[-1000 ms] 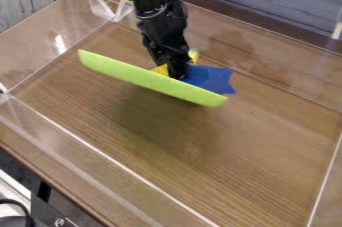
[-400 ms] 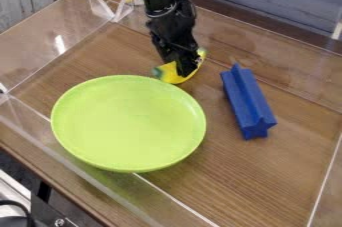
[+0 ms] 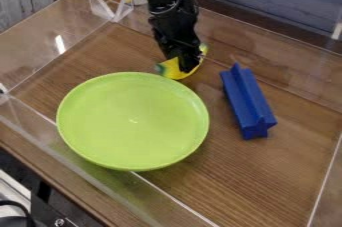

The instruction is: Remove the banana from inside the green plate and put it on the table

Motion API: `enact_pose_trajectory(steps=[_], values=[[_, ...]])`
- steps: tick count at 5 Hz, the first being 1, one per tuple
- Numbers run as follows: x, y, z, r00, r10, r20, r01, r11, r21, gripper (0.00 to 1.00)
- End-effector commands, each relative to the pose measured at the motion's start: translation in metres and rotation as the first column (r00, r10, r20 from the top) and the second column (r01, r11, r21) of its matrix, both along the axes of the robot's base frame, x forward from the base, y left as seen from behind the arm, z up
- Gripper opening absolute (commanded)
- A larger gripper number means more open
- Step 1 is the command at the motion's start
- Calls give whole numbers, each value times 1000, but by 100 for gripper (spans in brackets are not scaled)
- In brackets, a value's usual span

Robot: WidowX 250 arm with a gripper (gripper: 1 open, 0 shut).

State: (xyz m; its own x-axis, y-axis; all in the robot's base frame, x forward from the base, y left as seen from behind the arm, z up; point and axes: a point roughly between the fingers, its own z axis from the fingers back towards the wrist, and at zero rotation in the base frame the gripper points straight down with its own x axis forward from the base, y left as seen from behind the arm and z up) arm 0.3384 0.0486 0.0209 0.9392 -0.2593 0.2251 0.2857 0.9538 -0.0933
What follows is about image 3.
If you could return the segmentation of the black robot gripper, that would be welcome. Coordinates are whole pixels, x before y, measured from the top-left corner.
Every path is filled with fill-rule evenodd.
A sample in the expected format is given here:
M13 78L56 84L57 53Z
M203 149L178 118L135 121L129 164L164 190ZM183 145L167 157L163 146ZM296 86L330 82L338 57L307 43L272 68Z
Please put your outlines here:
M180 55L179 69L191 72L200 62L200 41L195 33L199 8L194 0L148 2L153 38L167 59Z

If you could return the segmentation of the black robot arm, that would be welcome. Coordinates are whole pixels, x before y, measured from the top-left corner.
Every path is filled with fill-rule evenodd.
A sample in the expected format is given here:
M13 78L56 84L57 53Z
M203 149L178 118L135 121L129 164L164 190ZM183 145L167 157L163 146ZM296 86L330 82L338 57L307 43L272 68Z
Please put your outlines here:
M148 23L167 60L190 73L200 63L200 39L195 32L199 6L195 0L147 0Z

